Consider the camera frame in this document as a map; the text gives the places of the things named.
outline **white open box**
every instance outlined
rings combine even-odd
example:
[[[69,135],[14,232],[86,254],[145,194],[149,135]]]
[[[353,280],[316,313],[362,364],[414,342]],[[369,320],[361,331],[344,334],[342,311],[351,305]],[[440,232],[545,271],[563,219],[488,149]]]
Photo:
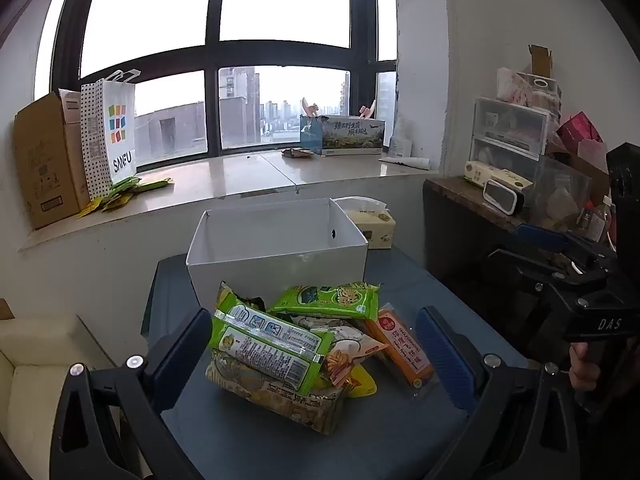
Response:
[[[367,241],[330,198],[205,211],[187,268],[202,308],[220,282],[269,308],[290,286],[341,285],[364,276]]]

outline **white wall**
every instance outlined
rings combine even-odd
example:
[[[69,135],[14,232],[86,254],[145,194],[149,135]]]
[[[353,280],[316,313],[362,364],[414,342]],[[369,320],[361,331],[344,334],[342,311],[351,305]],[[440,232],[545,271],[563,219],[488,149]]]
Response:
[[[15,176],[15,113],[33,100],[40,31],[49,0],[35,0],[0,49],[0,298],[16,316],[73,312],[116,362],[145,352],[140,323],[159,260],[186,253],[202,211],[216,200],[175,206],[108,222],[23,252],[30,231]],[[365,195],[387,202],[396,243],[424,262],[421,175],[332,182],[242,199],[251,202]]]
[[[524,69],[527,45],[551,49],[562,110],[584,110],[609,148],[640,144],[640,63],[600,0],[447,0],[449,112],[444,171],[462,174],[473,100],[495,97],[501,66]]]
[[[398,104],[395,132],[412,155],[440,163],[449,86],[446,0],[398,0]]]

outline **human hand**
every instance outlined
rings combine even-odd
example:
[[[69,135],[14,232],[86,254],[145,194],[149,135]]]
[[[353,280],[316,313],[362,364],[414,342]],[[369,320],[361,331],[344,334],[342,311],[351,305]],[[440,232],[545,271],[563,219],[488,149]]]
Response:
[[[571,359],[569,378],[571,379],[571,386],[582,392],[594,390],[596,381],[600,376],[600,367],[586,360],[588,349],[587,343],[571,343],[571,346],[569,346],[569,359]]]

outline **window sill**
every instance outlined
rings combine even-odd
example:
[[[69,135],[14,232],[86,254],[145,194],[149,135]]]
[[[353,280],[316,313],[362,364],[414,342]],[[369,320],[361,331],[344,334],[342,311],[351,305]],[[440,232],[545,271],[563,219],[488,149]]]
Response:
[[[121,209],[65,218],[31,233],[24,251],[76,231],[177,205],[227,197],[244,198],[297,190],[322,182],[434,173],[397,164],[385,164],[379,155],[284,158],[279,151],[226,155],[147,171],[139,176],[158,180],[171,177],[172,186],[135,197]]]

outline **sky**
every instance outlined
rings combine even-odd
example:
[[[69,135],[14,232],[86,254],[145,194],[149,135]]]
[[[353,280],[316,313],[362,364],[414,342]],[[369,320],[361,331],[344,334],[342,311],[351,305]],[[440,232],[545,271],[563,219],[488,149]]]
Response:
[[[64,0],[53,0],[36,68],[36,98],[46,93],[50,52]],[[380,59],[396,58],[396,0],[379,2]],[[121,61],[204,44],[208,0],[93,0],[81,76]],[[296,40],[349,46],[350,0],[223,0],[221,40]],[[260,102],[337,106],[345,73],[308,67],[258,67]],[[136,85],[139,115],[204,100],[204,74],[169,76]]]

